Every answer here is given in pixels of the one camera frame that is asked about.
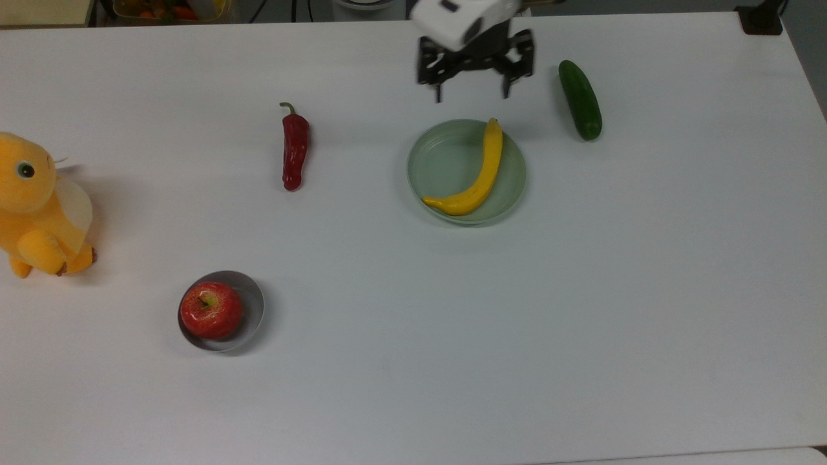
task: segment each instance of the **red apple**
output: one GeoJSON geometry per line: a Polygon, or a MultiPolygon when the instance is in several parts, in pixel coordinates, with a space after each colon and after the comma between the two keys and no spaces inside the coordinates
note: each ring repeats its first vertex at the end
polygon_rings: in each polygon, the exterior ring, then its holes
{"type": "Polygon", "coordinates": [[[181,321],[194,336],[221,339],[241,322],[241,298],[229,285],[203,282],[191,287],[181,301],[181,321]]]}

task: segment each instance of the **stuffed animal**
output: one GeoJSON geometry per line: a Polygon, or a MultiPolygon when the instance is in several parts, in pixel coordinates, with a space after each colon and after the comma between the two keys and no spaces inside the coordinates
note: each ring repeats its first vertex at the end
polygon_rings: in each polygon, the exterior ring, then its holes
{"type": "Polygon", "coordinates": [[[49,152],[0,132],[0,247],[14,274],[25,278],[35,267],[61,276],[88,268],[97,258],[85,242],[91,222],[92,202],[57,175],[49,152]]]}

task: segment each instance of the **cucumber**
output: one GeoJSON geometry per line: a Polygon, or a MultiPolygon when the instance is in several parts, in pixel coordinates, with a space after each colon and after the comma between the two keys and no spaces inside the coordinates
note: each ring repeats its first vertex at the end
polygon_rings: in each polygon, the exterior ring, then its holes
{"type": "Polygon", "coordinates": [[[577,132],[584,140],[595,140],[603,130],[603,118],[589,79],[579,66],[569,60],[561,61],[557,71],[577,132]]]}

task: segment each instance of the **yellow banana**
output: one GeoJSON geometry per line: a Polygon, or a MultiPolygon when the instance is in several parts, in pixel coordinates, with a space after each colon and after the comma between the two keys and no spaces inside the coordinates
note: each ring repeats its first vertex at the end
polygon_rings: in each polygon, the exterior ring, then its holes
{"type": "Polygon", "coordinates": [[[442,210],[451,216],[469,214],[476,210],[494,186],[497,178],[497,171],[500,169],[500,158],[503,155],[503,130],[495,118],[488,120],[485,126],[485,135],[482,139],[482,169],[476,177],[476,181],[468,189],[459,194],[448,197],[422,197],[422,201],[428,207],[442,210]]]}

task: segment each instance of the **silver bowl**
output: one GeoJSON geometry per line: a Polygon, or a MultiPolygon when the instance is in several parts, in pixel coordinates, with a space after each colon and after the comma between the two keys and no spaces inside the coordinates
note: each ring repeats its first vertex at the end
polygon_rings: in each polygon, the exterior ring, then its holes
{"type": "Polygon", "coordinates": [[[241,321],[238,323],[236,330],[222,339],[204,339],[193,335],[184,326],[181,320],[181,304],[176,309],[178,314],[178,326],[181,328],[181,333],[190,341],[195,347],[209,350],[212,352],[226,352],[234,348],[240,347],[242,344],[248,342],[261,324],[264,318],[264,295],[261,293],[261,288],[249,276],[238,271],[215,271],[206,276],[196,280],[187,292],[194,286],[203,282],[220,282],[229,285],[238,293],[241,298],[241,321]]]}

